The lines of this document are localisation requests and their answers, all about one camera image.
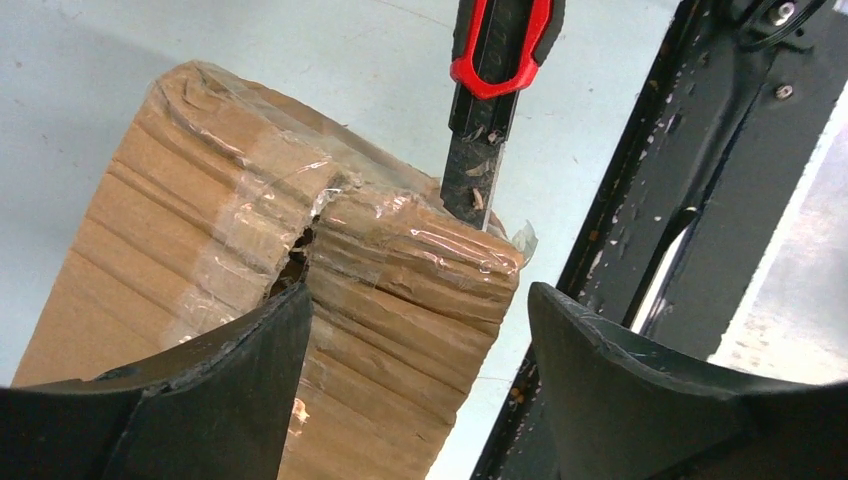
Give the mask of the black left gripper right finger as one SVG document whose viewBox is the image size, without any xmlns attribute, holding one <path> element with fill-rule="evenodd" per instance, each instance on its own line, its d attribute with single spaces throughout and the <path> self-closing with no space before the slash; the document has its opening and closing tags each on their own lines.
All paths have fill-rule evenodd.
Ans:
<svg viewBox="0 0 848 480">
<path fill-rule="evenodd" d="M 532 347 L 565 479 L 843 479 L 847 386 L 694 359 L 541 282 Z"/>
</svg>

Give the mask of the brown cardboard express box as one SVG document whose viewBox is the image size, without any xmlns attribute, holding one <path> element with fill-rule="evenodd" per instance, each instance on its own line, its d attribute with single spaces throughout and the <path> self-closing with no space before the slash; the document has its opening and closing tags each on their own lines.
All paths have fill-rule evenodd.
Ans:
<svg viewBox="0 0 848 480">
<path fill-rule="evenodd" d="M 422 479 L 519 284 L 523 254 L 438 181 L 219 66 L 155 79 L 13 382 L 90 379 L 224 326 L 297 254 L 314 314 L 283 479 Z"/>
</svg>

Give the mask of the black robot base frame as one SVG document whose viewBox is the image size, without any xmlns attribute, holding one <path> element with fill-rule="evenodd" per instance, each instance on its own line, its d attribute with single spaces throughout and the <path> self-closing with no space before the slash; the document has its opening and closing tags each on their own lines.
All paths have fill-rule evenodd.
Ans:
<svg viewBox="0 0 848 480">
<path fill-rule="evenodd" d="M 678 7 L 556 285 L 708 362 L 847 80 L 843 1 Z M 531 344 L 476 479 L 565 479 Z"/>
</svg>

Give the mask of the red black utility knife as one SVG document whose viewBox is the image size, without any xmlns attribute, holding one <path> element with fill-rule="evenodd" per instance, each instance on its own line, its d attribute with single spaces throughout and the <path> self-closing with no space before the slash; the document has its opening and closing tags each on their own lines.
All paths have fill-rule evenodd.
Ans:
<svg viewBox="0 0 848 480">
<path fill-rule="evenodd" d="M 505 143 L 520 91 L 559 37 L 564 0 L 466 0 L 458 5 L 450 76 L 456 84 L 452 136 L 442 177 L 444 207 L 487 228 Z"/>
</svg>

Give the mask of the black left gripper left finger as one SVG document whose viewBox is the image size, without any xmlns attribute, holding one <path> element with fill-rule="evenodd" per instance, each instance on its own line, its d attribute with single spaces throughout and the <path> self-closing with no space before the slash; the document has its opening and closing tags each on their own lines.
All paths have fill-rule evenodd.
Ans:
<svg viewBox="0 0 848 480">
<path fill-rule="evenodd" d="M 1 392 L 5 479 L 273 479 L 313 307 L 296 283 L 98 377 Z"/>
</svg>

